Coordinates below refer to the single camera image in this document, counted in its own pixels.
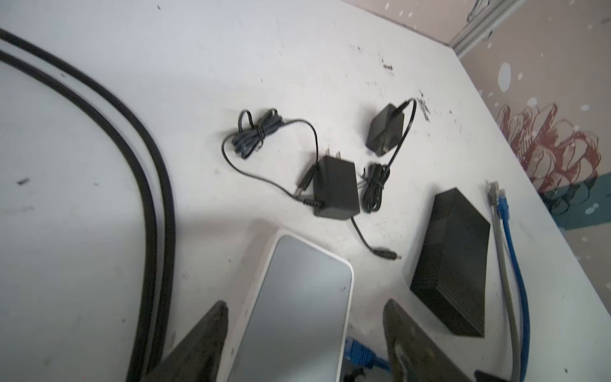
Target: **black cable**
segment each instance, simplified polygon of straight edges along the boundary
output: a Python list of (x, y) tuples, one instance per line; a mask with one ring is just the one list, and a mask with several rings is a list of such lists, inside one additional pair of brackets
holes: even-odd
[[(66, 74), (76, 78), (83, 84), (90, 87), (94, 92), (99, 94), (108, 103), (121, 113), (121, 115), (134, 127), (136, 132), (142, 138), (147, 150), (151, 155), (153, 164), (159, 177), (159, 186), (161, 188), (161, 197), (164, 207), (164, 260), (163, 274), (161, 277), (161, 287), (159, 293), (159, 304), (155, 320), (155, 328), (153, 332), (153, 341), (151, 344), (150, 355), (148, 359), (147, 372), (157, 366), (163, 354), (163, 348), (166, 339), (167, 322), (170, 315), (170, 301), (172, 299), (172, 283), (174, 281), (174, 259), (176, 249), (176, 219), (174, 213), (174, 198), (172, 196), (172, 185), (170, 176), (167, 172), (166, 165), (161, 156), (159, 148), (155, 144), (155, 140), (148, 132), (142, 122), (134, 115), (134, 113), (113, 93), (108, 91), (100, 83), (87, 76), (68, 62), (56, 57), (55, 55), (35, 46), (34, 44), (21, 39), (10, 32), (0, 28), (0, 39), (15, 45), (22, 50), (31, 53), (47, 63), (57, 67)], [(150, 271), (145, 266), (145, 273)], [(142, 369), (144, 366), (150, 323), (144, 323), (144, 318), (150, 317), (153, 310), (153, 301), (155, 299), (155, 281), (147, 284), (146, 281), (152, 276), (144, 277), (145, 283), (142, 288), (142, 299), (140, 304), (140, 314), (138, 318), (138, 327), (136, 330), (136, 339), (134, 340), (134, 348), (131, 354), (130, 368), (127, 374), (127, 381), (139, 381), (142, 377)]]
[[(242, 118), (244, 114), (248, 115), (248, 122), (251, 125), (250, 130), (244, 130), (242, 128)], [(225, 161), (227, 162), (227, 164), (229, 164), (229, 166), (231, 166), (234, 170), (236, 170), (240, 174), (247, 176), (249, 178), (261, 180), (262, 182), (268, 183), (276, 188), (279, 188), (283, 193), (288, 195), (290, 198), (302, 204), (314, 207), (317, 205), (316, 201), (312, 199), (302, 199), (298, 195), (292, 194), (291, 192), (289, 192), (289, 190), (280, 186), (278, 183), (273, 182), (270, 179), (263, 178), (259, 175), (251, 174), (249, 172), (238, 169), (236, 166), (233, 165), (233, 163), (231, 163), (231, 161), (227, 157), (227, 154), (225, 153), (225, 144), (227, 143), (229, 139), (231, 139), (235, 153), (238, 154), (240, 157), (242, 157), (242, 159), (246, 159), (252, 154), (254, 150), (257, 150), (261, 146), (263, 146), (263, 140), (265, 139), (265, 137), (272, 135), (279, 128), (286, 127), (286, 126), (289, 126), (289, 125), (292, 125), (298, 122), (305, 123), (312, 129), (312, 132), (314, 133), (314, 143), (316, 144), (316, 161), (314, 162), (313, 165), (310, 166), (309, 170), (306, 172), (301, 182), (299, 182), (299, 189), (305, 190), (310, 185), (310, 182), (312, 181), (312, 177), (314, 175), (314, 169), (316, 168), (316, 163), (318, 163), (318, 136), (316, 135), (316, 129), (314, 129), (314, 126), (312, 126), (312, 124), (306, 121), (305, 119), (293, 119), (293, 120), (284, 122), (282, 120), (282, 117), (278, 115), (278, 111), (276, 109), (270, 109), (255, 125), (252, 122), (251, 112), (248, 110), (243, 110), (240, 113), (240, 116), (238, 117), (238, 132), (229, 134), (225, 139), (223, 139), (223, 142), (221, 143), (221, 153), (223, 154), (223, 158), (225, 158)]]
[(144, 262), (144, 288), (142, 291), (142, 302), (140, 316), (138, 318), (138, 329), (136, 339), (134, 340), (134, 348), (145, 349), (148, 337), (148, 327), (151, 324), (151, 314), (153, 312), (153, 298), (155, 292), (156, 278), (156, 262), (157, 262), (157, 220), (155, 216), (155, 204), (151, 195), (150, 186), (148, 184), (144, 170), (138, 162), (136, 155), (125, 142), (121, 134), (112, 126), (110, 122), (102, 114), (100, 114), (91, 104), (81, 98), (77, 93), (51, 77), (41, 70), (31, 66), (30, 64), (19, 60), (16, 57), (0, 50), (0, 61), (12, 66), (13, 68), (29, 75), (30, 77), (47, 85), (52, 90), (61, 94), (63, 97), (71, 101), (75, 106), (87, 114), (104, 132), (112, 139), (125, 161), (130, 166), (140, 196), (142, 198), (142, 211), (144, 213), (144, 227), (146, 237), (146, 256)]
[[(365, 191), (363, 192), (363, 210), (367, 213), (376, 212), (382, 207), (382, 190), (384, 189), (384, 184), (390, 177), (390, 165), (395, 161), (397, 154), (399, 153), (399, 149), (401, 149), (401, 145), (403, 145), (403, 141), (408, 136), (409, 129), (412, 127), (412, 123), (414, 122), (414, 117), (416, 114), (417, 103), (415, 98), (410, 98), (407, 101), (403, 102), (398, 108), (398, 112), (402, 112), (404, 108), (412, 104), (412, 115), (409, 118), (408, 126), (401, 137), (401, 140), (397, 144), (397, 148), (393, 153), (390, 161), (387, 164), (380, 163), (372, 163), (369, 165), (369, 170), (367, 175), (365, 175), (365, 170), (363, 170), (363, 175), (361, 176), (363, 179), (367, 181), (367, 186)], [(359, 237), (363, 244), (372, 252), (374, 255), (383, 257), (389, 260), (400, 259), (400, 256), (397, 256), (397, 253), (387, 250), (387, 249), (373, 249), (367, 244), (365, 238), (361, 234), (354, 218), (350, 218), (352, 220), (352, 224), (356, 229), (356, 232), (359, 234)]]

